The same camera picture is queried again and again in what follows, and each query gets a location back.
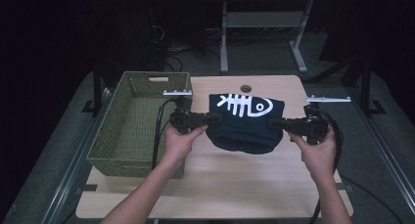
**green woven basket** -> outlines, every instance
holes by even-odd
[[[152,170],[159,107],[171,98],[162,93],[184,89],[192,90],[189,73],[125,72],[86,159],[106,176],[146,177]],[[173,103],[165,106],[161,126],[174,108]],[[158,161],[163,153],[162,136]],[[173,178],[183,178],[183,173],[184,163]]]

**light wood tabletop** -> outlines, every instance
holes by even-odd
[[[192,77],[192,112],[208,112],[209,94],[242,94],[285,102],[283,116],[304,117],[307,104],[298,77],[293,75]],[[252,92],[243,93],[242,85]],[[335,179],[341,183],[338,173]],[[106,177],[92,168],[78,204],[79,218],[103,218],[142,178]],[[349,215],[353,209],[340,190]],[[194,142],[186,158],[183,179],[170,180],[150,218],[245,219],[305,218],[312,216],[318,193],[301,161],[300,149],[286,133],[272,153],[248,155],[214,146],[206,134]]]

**fish skeleton print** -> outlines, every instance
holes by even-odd
[[[245,113],[245,106],[247,106],[247,116],[248,117],[260,117],[263,116],[269,112],[272,111],[273,105],[272,102],[268,99],[263,98],[256,98],[259,100],[263,100],[265,103],[268,104],[268,108],[266,109],[263,103],[257,103],[255,105],[255,109],[257,112],[253,112],[253,97],[251,96],[244,96],[244,95],[233,95],[229,94],[226,98],[223,95],[220,95],[220,98],[222,99],[219,103],[217,103],[217,106],[220,107],[224,105],[225,103],[228,103],[227,110],[231,111],[231,108],[233,107],[232,113],[233,115],[236,115],[238,111],[239,106],[239,117],[243,117]]]

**human arm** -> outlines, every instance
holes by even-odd
[[[325,224],[351,223],[333,176],[336,155],[333,128],[329,126],[326,137],[319,144],[312,146],[307,144],[301,136],[291,133],[289,135],[300,147],[305,166],[317,186],[323,222]]]
[[[174,127],[167,128],[165,151],[159,164],[104,218],[102,223],[145,223],[168,180],[180,167],[185,156],[191,152],[193,141],[205,130],[206,127],[200,127],[181,135]]]

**black fabric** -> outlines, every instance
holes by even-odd
[[[281,129],[268,127],[268,118],[281,118],[284,102],[235,94],[209,95],[209,112],[222,113],[223,121],[211,124],[207,136],[223,150],[247,154],[272,152],[283,137]]]

